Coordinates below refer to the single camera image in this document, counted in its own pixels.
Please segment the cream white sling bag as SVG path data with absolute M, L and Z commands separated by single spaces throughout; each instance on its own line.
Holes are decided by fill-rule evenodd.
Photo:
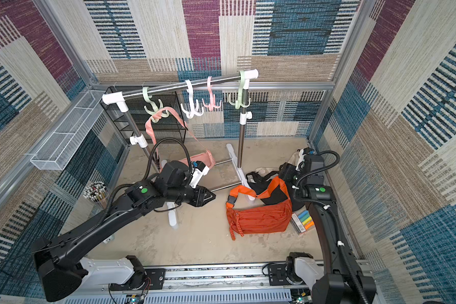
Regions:
M 291 155 L 291 157 L 286 162 L 289 163 L 289 164 L 292 164 L 292 165 L 296 165 L 297 162 L 298 162 L 298 159 L 299 159 L 299 154 L 300 154 L 300 149 L 296 150 L 296 152 L 294 152 Z M 259 168 L 255 169 L 255 172 L 257 174 L 259 174 L 260 176 L 265 177 L 271 172 L 279 172 L 280 171 L 280 167 L 281 166 L 278 166 L 278 167 L 259 167 Z

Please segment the black sling bag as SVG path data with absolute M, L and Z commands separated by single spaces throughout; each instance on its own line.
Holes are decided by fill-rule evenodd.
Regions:
M 252 171 L 247 173 L 245 177 L 248 181 L 249 187 L 251 187 L 259 195 L 263 193 L 269 187 L 272 180 L 278 176 L 279 172 L 271 172 L 267 176 L 262 177 L 255 171 Z M 262 198 L 262 202 L 265 205 L 277 205 L 285 201 L 287 198 L 288 196 L 283 193 L 280 186 L 277 186 L 271 193 L 270 197 Z

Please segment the pink sling bag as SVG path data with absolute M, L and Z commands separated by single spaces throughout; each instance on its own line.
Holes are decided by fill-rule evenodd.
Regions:
M 154 115 L 151 116 L 151 118 L 146 122 L 145 124 L 145 128 L 146 128 L 146 133 L 149 135 L 149 137 L 151 138 L 153 144 L 157 144 L 157 139 L 155 138 L 155 133 L 154 133 L 154 130 L 153 130 L 153 127 L 152 127 L 152 122 L 153 122 L 153 119 L 156 119 L 156 120 L 160 120 L 162 118 L 162 114 L 163 112 L 169 112 L 171 115 L 174 116 L 174 118 L 178 121 L 178 123 L 184 127 L 185 129 L 187 128 L 184 121 L 181 119 L 181 117 L 179 116 L 179 114 L 171 107 L 163 107 L 161 109 L 159 109 Z M 205 149 L 205 152 L 204 153 L 200 153 L 200 154 L 197 154 L 197 155 L 193 155 L 193 156 L 190 156 L 191 158 L 191 161 L 192 162 L 196 162 L 196 161 L 201 161 L 203 162 L 209 169 L 213 168 L 214 165 L 215 165 L 215 159 L 214 157 L 212 156 L 211 154 L 211 151 L 208 150 L 206 147 L 204 147 L 204 145 L 202 145 L 199 140 L 194 136 L 194 134 L 187 130 L 187 133 L 192 136 L 196 142 L 198 144 L 200 144 L 204 149 Z

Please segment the orange sling bag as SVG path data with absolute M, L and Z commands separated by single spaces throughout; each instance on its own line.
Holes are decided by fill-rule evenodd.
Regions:
M 277 205 L 265 205 L 246 210 L 235 210 L 234 205 L 238 195 L 243 194 L 262 199 L 271 196 L 277 186 L 288 198 Z M 243 185 L 236 186 L 229 192 L 226 202 L 226 215 L 229 224 L 231 239 L 236 239 L 235 234 L 268 234 L 284 232 L 292 216 L 292 202 L 288 189 L 283 180 L 275 177 L 269 187 L 261 194 Z

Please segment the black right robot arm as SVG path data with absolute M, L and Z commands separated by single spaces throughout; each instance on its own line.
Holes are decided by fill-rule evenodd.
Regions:
M 314 222 L 323 255 L 323 264 L 318 265 L 305 253 L 291 253 L 286 264 L 288 281 L 305 283 L 313 303 L 372 303 L 376 283 L 357 263 L 339 219 L 335 194 L 324 185 L 322 173 L 340 160 L 337 152 L 329 150 L 328 154 L 336 159 L 326 165 L 322 152 L 304 148 L 296 164 L 280 167 L 279 177 L 292 204 L 297 210 L 305 208 Z

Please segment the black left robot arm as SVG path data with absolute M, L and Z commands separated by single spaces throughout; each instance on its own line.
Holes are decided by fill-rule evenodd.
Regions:
M 213 192 L 199 185 L 215 165 L 211 153 L 192 157 L 186 151 L 185 155 L 166 163 L 159 173 L 146 172 L 138 182 L 117 186 L 105 209 L 83 224 L 53 239 L 33 242 L 32 259 L 48 302 L 66 298 L 92 277 L 86 255 L 121 228 L 152 211 L 162 212 L 165 203 L 201 207 L 215 199 Z

